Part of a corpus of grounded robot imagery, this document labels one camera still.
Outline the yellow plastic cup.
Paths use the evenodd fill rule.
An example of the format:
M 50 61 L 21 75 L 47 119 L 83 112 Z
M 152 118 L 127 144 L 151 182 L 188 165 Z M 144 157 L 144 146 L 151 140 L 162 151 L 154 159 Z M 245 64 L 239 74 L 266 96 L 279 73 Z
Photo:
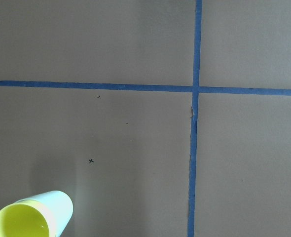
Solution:
M 39 201 L 24 200 L 0 210 L 0 237 L 55 237 L 53 212 Z

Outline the light green plastic cup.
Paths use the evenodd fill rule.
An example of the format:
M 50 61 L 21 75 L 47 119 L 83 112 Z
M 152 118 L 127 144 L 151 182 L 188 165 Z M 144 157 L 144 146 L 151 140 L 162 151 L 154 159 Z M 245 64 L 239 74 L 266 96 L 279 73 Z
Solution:
M 73 202 L 62 191 L 45 192 L 15 203 L 27 204 L 40 212 L 47 222 L 50 237 L 59 237 L 73 214 Z

